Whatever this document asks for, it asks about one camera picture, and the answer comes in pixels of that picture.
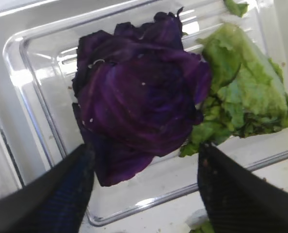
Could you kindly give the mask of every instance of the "white surface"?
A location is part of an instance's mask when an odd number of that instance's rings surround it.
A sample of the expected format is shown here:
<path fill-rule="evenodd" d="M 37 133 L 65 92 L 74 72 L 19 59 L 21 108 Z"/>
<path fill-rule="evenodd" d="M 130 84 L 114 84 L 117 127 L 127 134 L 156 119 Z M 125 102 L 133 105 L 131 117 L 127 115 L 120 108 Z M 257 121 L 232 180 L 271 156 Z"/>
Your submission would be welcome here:
<path fill-rule="evenodd" d="M 32 2 L 32 0 L 0 0 L 0 9 Z M 288 160 L 256 172 L 260 177 L 288 191 Z M 81 232 L 92 233 L 188 233 L 186 219 L 203 208 L 199 193 L 193 193 L 166 204 L 125 218 L 106 227 L 93 228 L 84 220 Z"/>

